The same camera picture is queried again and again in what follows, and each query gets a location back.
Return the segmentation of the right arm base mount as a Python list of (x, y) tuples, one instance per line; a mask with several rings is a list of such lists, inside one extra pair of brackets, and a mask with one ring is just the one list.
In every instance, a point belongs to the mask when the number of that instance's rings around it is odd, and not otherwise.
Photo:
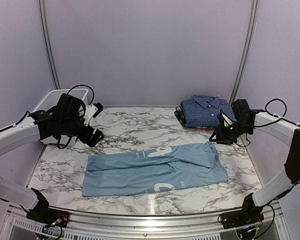
[(217, 221), (224, 229), (242, 227), (263, 221), (262, 211), (263, 207), (255, 205), (253, 194), (250, 193), (244, 198), (241, 210), (224, 212), (219, 215)]

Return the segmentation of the light blue garment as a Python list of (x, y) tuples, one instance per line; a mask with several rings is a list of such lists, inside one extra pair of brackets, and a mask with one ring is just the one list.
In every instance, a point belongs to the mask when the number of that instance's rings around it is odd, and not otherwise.
[(88, 156), (84, 197), (131, 196), (227, 182), (211, 142)]

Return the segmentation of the blue checked shirt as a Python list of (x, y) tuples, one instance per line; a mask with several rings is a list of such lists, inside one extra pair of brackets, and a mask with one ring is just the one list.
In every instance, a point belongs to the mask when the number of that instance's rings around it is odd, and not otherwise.
[(231, 104), (219, 96), (193, 95), (191, 99), (181, 101), (180, 108), (186, 128), (215, 128), (219, 125), (220, 113), (235, 119)]

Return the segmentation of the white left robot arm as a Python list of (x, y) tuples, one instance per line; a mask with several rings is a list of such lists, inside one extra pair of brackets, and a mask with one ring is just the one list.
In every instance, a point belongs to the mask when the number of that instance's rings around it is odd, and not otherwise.
[(40, 191), (25, 187), (16, 177), (29, 174), (35, 154), (30, 147), (53, 138), (58, 149), (70, 146), (72, 139), (94, 147), (103, 133), (90, 122), (103, 110), (103, 105), (85, 103), (82, 99), (62, 93), (54, 106), (26, 113), (19, 121), (0, 129), (0, 199), (21, 205), (29, 213), (48, 223), (53, 211)]

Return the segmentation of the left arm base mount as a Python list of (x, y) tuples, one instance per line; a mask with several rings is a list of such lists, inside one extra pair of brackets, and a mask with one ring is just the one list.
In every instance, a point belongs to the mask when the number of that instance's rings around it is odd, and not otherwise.
[(26, 217), (49, 227), (66, 228), (69, 221), (69, 212), (50, 208), (48, 200), (39, 190), (35, 188), (31, 188), (31, 190), (36, 194), (38, 203), (33, 209), (27, 210)]

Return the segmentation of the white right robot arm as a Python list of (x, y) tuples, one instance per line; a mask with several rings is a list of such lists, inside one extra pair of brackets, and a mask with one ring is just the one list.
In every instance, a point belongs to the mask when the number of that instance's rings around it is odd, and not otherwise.
[(255, 146), (245, 147), (261, 175), (262, 188), (247, 196), (237, 219), (248, 224), (257, 216), (257, 209), (274, 199), (280, 199), (300, 184), (300, 123), (288, 120), (286, 113), (271, 113), (267, 107), (250, 108), (246, 99), (231, 105), (234, 117), (221, 111), (218, 126), (211, 142), (222, 145), (237, 144), (242, 136), (252, 137)]

